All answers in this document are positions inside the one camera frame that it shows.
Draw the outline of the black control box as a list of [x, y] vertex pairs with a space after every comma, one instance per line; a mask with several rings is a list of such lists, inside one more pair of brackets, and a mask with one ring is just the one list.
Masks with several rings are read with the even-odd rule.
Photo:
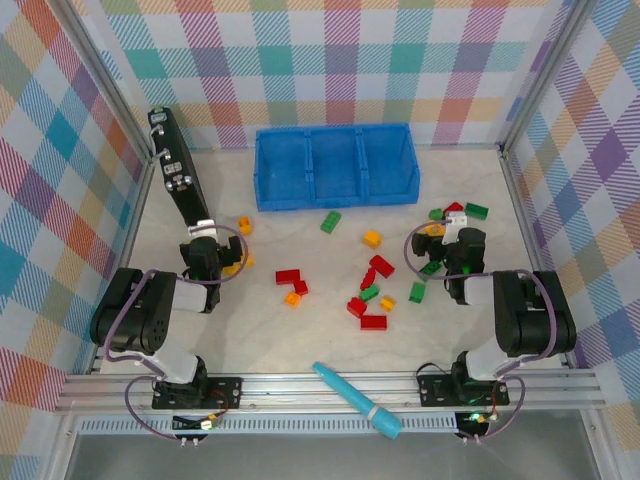
[[176, 117], [169, 107], [148, 114], [153, 157], [159, 161], [165, 190], [187, 227], [210, 220], [197, 171]]

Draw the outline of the blue three-compartment bin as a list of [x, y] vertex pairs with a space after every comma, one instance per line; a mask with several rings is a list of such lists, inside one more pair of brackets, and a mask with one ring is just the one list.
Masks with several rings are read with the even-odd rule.
[[420, 170], [409, 126], [267, 129], [256, 133], [261, 212], [415, 204]]

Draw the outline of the teal pen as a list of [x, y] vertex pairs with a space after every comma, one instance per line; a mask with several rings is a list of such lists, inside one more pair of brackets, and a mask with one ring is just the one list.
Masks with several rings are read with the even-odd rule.
[[382, 435], [396, 439], [402, 430], [401, 421], [387, 409], [380, 407], [331, 368], [315, 362], [313, 371], [324, 383], [363, 415]]

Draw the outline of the small black circuit board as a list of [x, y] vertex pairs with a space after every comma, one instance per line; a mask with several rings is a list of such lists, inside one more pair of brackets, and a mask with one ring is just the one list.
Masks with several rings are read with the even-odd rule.
[[220, 425], [223, 418], [222, 413], [209, 414], [197, 419], [173, 416], [171, 429], [174, 436], [182, 444], [186, 444], [188, 441], [197, 444], [210, 435]]
[[491, 430], [500, 415], [497, 412], [456, 412], [455, 421], [457, 431], [455, 435], [463, 442], [474, 440], [480, 442], [483, 438], [493, 438], [500, 430]]

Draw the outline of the aluminium side rail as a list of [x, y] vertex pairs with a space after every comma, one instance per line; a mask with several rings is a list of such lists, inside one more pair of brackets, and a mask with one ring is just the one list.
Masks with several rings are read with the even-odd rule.
[[[117, 267], [127, 267], [131, 260], [136, 237], [142, 220], [145, 203], [152, 185], [154, 171], [155, 167], [152, 165], [144, 167], [140, 187], [135, 198], [134, 208], [131, 213], [131, 218], [129, 219], [127, 224], [127, 231], [126, 236], [123, 240], [122, 251], [117, 258]], [[89, 375], [99, 373], [101, 369], [101, 362], [102, 348], [94, 346], [91, 351], [91, 355], [86, 362], [86, 367], [83, 369], [82, 373]]]
[[509, 191], [509, 195], [513, 204], [514, 212], [517, 218], [519, 229], [525, 244], [525, 249], [531, 264], [531, 271], [545, 270], [542, 261], [536, 237], [531, 225], [528, 222], [525, 203], [521, 197], [520, 190], [516, 181], [516, 177], [511, 169], [508, 155], [501, 149], [498, 149], [498, 159], [504, 175], [505, 183]]

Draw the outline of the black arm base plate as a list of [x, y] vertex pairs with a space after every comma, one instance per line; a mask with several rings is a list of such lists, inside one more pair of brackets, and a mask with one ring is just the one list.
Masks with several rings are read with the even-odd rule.
[[508, 406], [505, 383], [470, 380], [458, 383], [451, 375], [417, 377], [422, 407], [492, 407]]
[[190, 384], [156, 382], [154, 410], [235, 410], [240, 406], [240, 377], [208, 377]]

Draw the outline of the long aluminium frame rail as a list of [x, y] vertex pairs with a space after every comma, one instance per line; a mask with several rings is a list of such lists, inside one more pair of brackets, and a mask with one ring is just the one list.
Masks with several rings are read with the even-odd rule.
[[[606, 406], [594, 372], [570, 369], [521, 369], [506, 382], [508, 410], [524, 394], [529, 410], [587, 410]], [[314, 373], [242, 374], [237, 413], [352, 413], [353, 408]], [[344, 379], [380, 406], [394, 413], [431, 411], [489, 411], [492, 407], [422, 407], [418, 380], [412, 372], [345, 373]], [[72, 375], [55, 408], [57, 414], [124, 413], [124, 391], [133, 379], [127, 374]]]

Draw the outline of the aluminium frame post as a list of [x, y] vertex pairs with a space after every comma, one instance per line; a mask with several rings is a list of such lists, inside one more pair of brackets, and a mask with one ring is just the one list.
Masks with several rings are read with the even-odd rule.
[[62, 28], [65, 30], [65, 33], [69, 36], [78, 55], [85, 63], [98, 89], [104, 94], [107, 104], [112, 109], [115, 118], [121, 124], [128, 140], [134, 146], [138, 157], [145, 164], [151, 164], [152, 160], [147, 138], [144, 136], [134, 115], [129, 110], [124, 96], [112, 78], [99, 49], [95, 46], [87, 32], [72, 1], [48, 0], [48, 3]]
[[562, 0], [547, 32], [551, 39], [543, 39], [535, 51], [531, 68], [537, 67], [520, 101], [515, 98], [502, 130], [497, 137], [499, 151], [506, 154], [524, 134], [534, 110], [539, 106], [549, 85], [555, 79], [560, 67], [580, 33], [584, 23], [593, 12], [598, 0]]

